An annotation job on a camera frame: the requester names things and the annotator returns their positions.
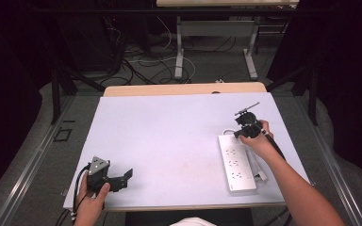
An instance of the person's left hand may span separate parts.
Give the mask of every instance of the person's left hand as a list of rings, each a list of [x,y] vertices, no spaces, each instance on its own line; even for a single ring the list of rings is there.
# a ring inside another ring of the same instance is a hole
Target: person's left hand
[[[104,206],[105,198],[110,190],[110,184],[105,183],[96,198],[87,190],[88,173],[84,173],[80,190],[77,195],[77,217],[74,225],[94,225]]]

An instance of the table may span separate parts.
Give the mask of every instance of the table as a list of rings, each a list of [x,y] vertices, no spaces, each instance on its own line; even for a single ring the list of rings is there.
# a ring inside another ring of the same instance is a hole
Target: table
[[[63,207],[72,208],[76,175],[95,155],[111,161],[109,177],[134,170],[128,188],[107,195],[108,211],[285,204],[260,158],[269,180],[247,193],[228,190],[218,135],[238,129],[234,114],[258,101],[252,112],[271,123],[289,164],[308,181],[272,95],[261,83],[111,87],[100,100]]]
[[[299,0],[157,0],[157,5],[164,8],[186,7],[262,7],[297,5]],[[184,49],[182,36],[236,36],[250,37],[248,48],[243,49],[248,72],[252,80],[257,80],[257,72],[252,59],[260,18],[253,21],[182,21],[177,17],[177,59],[175,78],[182,77]]]

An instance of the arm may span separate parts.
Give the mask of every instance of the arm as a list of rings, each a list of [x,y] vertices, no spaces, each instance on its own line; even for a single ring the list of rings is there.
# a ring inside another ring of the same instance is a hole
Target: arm
[[[110,190],[110,184],[105,183],[98,196],[93,199],[92,193],[87,190],[87,177],[88,174],[84,173],[82,178],[79,193],[77,195],[77,218],[75,220],[75,226],[92,226],[99,218],[104,205],[105,197]]]
[[[266,121],[262,124],[270,133],[269,124]],[[239,136],[239,139],[269,165],[298,225],[344,225],[334,207],[278,154],[262,134],[256,138]]]

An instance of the power strip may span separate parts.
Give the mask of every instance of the power strip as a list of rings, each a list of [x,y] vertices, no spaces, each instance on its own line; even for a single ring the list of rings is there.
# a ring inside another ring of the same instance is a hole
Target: power strip
[[[245,145],[234,135],[221,135],[219,142],[230,191],[256,189],[255,177],[252,174]]]

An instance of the white tabletop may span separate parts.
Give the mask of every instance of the white tabletop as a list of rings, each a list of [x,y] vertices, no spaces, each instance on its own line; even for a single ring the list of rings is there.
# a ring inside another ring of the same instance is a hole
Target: white tabletop
[[[218,135],[224,129],[240,129],[235,113],[257,102],[251,111],[270,122],[287,161],[307,180],[270,93],[102,97],[63,207],[72,208],[76,175],[95,155],[110,160],[109,177],[134,170],[128,188],[108,194],[107,210],[284,204],[260,158],[269,180],[250,193],[228,190]]]
[[[297,5],[299,0],[157,0],[159,7],[249,7]]]

